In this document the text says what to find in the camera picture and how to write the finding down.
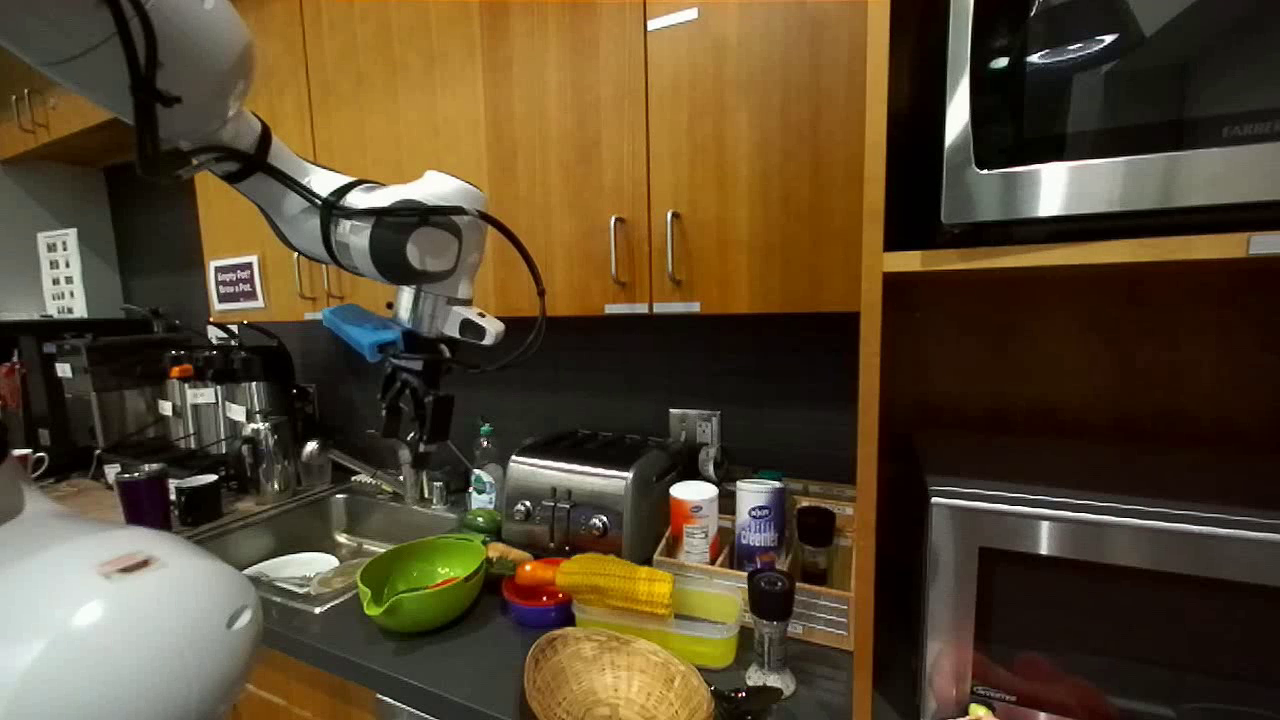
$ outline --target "plate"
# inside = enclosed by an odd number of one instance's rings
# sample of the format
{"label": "plate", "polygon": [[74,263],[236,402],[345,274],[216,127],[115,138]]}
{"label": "plate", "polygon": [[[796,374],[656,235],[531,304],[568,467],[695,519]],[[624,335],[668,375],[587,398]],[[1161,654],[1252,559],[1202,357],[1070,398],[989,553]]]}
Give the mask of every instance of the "plate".
{"label": "plate", "polygon": [[288,558],[271,558],[261,566],[248,566],[244,578],[261,578],[261,580],[285,580],[285,583],[309,583],[322,572],[337,572],[338,559],[332,553],[288,553]]}

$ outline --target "faucet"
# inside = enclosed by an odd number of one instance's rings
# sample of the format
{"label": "faucet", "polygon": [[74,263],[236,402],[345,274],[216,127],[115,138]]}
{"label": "faucet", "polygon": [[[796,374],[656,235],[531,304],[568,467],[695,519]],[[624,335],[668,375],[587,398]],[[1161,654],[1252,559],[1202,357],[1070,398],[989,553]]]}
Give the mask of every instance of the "faucet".
{"label": "faucet", "polygon": [[407,507],[426,507],[431,504],[426,456],[431,456],[431,450],[423,450],[423,446],[396,446],[400,499]]}
{"label": "faucet", "polygon": [[328,450],[337,466],[356,471],[349,484],[376,489],[407,507],[426,507],[431,504],[431,484],[426,484],[426,450],[415,446],[396,446],[396,471],[383,471],[376,466],[365,466],[360,456],[349,456],[338,450]]}

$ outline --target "wicker basket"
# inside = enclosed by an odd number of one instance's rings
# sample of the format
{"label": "wicker basket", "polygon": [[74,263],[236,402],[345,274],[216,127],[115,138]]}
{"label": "wicker basket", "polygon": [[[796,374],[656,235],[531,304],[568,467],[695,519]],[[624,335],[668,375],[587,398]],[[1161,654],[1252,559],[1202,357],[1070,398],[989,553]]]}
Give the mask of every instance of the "wicker basket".
{"label": "wicker basket", "polygon": [[672,654],[617,633],[559,628],[523,656],[539,720],[712,720],[704,676]]}

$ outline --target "black countertop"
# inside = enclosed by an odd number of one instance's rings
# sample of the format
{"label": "black countertop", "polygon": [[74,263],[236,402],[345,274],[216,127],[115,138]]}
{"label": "black countertop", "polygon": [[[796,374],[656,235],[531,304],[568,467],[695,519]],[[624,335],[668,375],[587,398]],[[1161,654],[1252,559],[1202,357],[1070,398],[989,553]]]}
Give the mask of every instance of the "black countertop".
{"label": "black countertop", "polygon": [[[360,600],[345,600],[322,616],[263,603],[267,648],[280,648],[332,676],[365,683],[407,708],[438,720],[503,720],[531,717],[521,693],[523,654],[539,633],[517,628],[486,588],[475,609],[426,638],[391,638],[365,619]],[[818,646],[787,646],[787,665],[799,693],[777,706],[777,720],[849,720],[850,717],[850,656]],[[725,674],[704,674],[712,687],[735,687],[752,656],[752,638],[740,642],[740,659]]]}

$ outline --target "oven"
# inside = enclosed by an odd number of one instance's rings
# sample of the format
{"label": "oven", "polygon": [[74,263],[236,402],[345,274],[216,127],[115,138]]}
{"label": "oven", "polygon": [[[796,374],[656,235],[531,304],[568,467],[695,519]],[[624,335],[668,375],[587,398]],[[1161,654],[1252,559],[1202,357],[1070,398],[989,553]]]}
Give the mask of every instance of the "oven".
{"label": "oven", "polygon": [[1280,720],[1280,516],[933,480],[924,717]]}

